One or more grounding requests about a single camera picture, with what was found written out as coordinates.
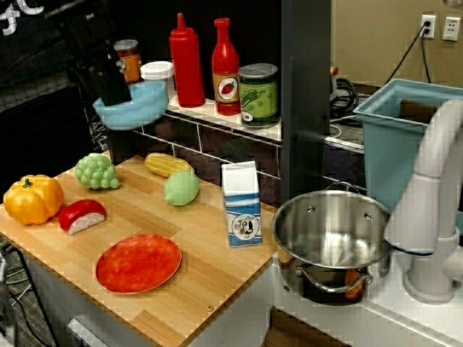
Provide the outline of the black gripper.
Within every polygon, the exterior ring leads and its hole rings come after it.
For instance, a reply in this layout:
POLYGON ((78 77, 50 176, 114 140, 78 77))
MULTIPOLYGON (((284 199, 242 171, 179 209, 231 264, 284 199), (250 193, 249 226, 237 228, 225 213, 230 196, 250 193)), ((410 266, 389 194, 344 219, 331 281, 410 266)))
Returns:
POLYGON ((107 7, 58 7, 57 26, 83 85, 92 85, 105 106, 132 100, 113 47, 116 25, 107 7))

